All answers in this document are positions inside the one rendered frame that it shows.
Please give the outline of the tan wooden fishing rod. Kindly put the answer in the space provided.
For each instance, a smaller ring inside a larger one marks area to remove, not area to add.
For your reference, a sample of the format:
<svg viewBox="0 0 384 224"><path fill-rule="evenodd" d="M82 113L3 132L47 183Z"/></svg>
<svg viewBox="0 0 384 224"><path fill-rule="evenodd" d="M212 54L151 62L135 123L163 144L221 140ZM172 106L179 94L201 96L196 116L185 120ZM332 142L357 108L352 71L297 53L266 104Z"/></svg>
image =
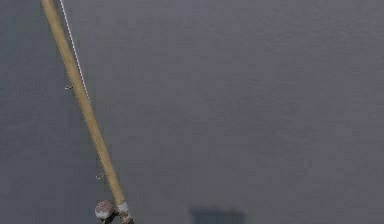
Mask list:
<svg viewBox="0 0 384 224"><path fill-rule="evenodd" d="M65 10L64 0L58 1L60 3L59 9L56 8L55 0L40 0L71 82L71 87L76 95L77 102L102 165L103 174L108 181L114 199L115 211L119 215L122 224L135 224L91 106Z"/></svg>

